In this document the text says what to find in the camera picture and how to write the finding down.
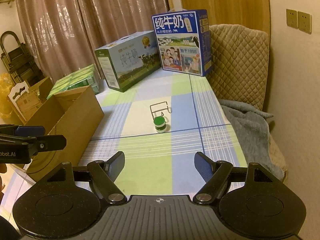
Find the blue milk carton box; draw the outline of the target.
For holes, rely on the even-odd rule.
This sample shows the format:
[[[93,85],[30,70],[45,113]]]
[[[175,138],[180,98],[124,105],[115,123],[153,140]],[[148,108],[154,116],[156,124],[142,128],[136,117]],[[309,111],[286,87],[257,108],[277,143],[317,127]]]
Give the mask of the blue milk carton box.
[[[205,9],[153,15],[152,23],[164,70],[206,75],[212,56]]]

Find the brown curtain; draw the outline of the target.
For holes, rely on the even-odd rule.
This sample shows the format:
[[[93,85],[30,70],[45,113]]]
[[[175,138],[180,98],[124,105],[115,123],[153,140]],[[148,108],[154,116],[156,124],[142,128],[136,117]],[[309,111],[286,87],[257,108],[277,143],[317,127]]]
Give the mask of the brown curtain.
[[[43,73],[58,80],[97,63],[94,51],[138,31],[167,0],[16,0],[22,33]]]

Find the wall socket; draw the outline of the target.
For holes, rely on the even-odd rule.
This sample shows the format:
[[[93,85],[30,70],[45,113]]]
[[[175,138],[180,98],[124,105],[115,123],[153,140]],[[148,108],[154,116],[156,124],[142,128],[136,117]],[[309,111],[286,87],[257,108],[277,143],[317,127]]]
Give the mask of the wall socket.
[[[298,11],[298,29],[304,33],[312,33],[312,16],[306,12]]]
[[[286,23],[288,27],[298,29],[298,13],[296,10],[286,9]]]

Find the checked table cloth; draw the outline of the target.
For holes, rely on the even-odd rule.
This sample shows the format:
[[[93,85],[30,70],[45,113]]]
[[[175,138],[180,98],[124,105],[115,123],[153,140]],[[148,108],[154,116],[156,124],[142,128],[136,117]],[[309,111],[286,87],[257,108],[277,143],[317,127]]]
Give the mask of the checked table cloth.
[[[126,195],[193,195],[204,185],[194,166],[210,159],[245,167],[234,129],[205,77],[157,70],[126,92],[105,88],[97,95],[104,117],[79,164],[107,160],[118,151],[125,166],[116,185]],[[149,106],[167,101],[167,129],[157,133]]]

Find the yellow plastic bag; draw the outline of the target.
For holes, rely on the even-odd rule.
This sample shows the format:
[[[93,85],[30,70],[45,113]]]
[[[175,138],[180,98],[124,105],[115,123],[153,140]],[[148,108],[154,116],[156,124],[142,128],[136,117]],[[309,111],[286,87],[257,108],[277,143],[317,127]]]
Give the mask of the yellow plastic bag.
[[[2,73],[0,76],[0,116],[2,119],[8,119],[12,116],[12,107],[8,99],[14,83],[8,73]]]

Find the green drink carton pack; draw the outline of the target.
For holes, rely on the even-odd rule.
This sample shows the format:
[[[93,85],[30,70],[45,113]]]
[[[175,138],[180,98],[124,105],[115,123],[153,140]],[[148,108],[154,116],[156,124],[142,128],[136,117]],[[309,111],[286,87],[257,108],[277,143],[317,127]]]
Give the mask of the green drink carton pack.
[[[57,93],[85,86],[91,86],[95,94],[100,93],[100,77],[97,73],[95,64],[72,72],[71,74],[57,80],[47,96],[47,99]]]

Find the black folding step ladder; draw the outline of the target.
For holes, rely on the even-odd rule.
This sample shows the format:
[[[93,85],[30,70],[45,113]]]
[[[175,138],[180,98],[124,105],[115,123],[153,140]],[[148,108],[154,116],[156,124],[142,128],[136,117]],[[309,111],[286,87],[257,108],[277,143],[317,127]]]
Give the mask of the black folding step ladder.
[[[4,38],[8,35],[15,38],[18,45],[14,50],[7,52],[4,46]],[[37,66],[33,55],[31,55],[25,43],[21,43],[13,31],[5,31],[1,35],[1,60],[3,61],[14,84],[26,82],[29,86],[44,79],[44,74]]]

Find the green lid small jar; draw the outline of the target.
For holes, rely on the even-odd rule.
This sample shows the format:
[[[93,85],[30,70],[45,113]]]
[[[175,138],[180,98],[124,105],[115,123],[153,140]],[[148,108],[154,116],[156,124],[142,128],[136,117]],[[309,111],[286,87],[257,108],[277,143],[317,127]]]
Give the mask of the green lid small jar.
[[[167,124],[166,124],[165,118],[163,116],[155,117],[153,120],[153,123],[154,123],[155,130],[157,131],[157,133],[163,133],[166,131]]]

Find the green white milk box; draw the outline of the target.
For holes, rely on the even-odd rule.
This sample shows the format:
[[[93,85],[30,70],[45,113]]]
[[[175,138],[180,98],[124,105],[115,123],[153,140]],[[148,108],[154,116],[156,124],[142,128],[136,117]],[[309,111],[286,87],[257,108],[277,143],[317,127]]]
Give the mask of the green white milk box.
[[[108,87],[119,92],[125,92],[161,67],[153,30],[125,36],[94,52]]]

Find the folded cardboard boxes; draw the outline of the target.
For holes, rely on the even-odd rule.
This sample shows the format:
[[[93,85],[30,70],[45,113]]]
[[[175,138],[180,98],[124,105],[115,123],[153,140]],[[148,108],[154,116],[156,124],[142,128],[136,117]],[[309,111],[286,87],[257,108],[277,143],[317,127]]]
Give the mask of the folded cardboard boxes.
[[[17,83],[7,96],[7,100],[23,124],[26,124],[45,103],[53,88],[51,78],[45,77],[29,87],[26,81]]]

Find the quilted beige chair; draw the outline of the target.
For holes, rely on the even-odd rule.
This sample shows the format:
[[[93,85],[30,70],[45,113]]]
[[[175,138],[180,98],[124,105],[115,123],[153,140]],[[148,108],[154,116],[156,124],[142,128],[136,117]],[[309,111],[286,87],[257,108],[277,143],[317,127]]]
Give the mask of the quilted beige chair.
[[[263,111],[269,36],[239,24],[211,25],[212,70],[207,80],[218,100],[244,102]]]

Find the open cardboard box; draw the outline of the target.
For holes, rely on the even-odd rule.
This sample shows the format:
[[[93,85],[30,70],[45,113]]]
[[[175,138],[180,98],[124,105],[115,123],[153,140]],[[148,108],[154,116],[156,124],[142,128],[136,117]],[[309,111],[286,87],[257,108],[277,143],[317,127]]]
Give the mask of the open cardboard box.
[[[104,117],[90,86],[67,90],[51,96],[26,123],[43,126],[47,135],[63,135],[63,150],[39,153],[26,169],[26,174],[39,181],[64,161],[77,166],[95,130]]]

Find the grey fleece blanket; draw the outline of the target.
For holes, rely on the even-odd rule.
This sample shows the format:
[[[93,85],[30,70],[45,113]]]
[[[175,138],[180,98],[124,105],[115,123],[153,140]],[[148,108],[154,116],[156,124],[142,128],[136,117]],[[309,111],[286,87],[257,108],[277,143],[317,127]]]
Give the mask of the grey fleece blanket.
[[[284,182],[287,175],[285,158],[270,134],[265,113],[244,102],[219,100],[221,108],[233,126],[247,163],[256,162]]]

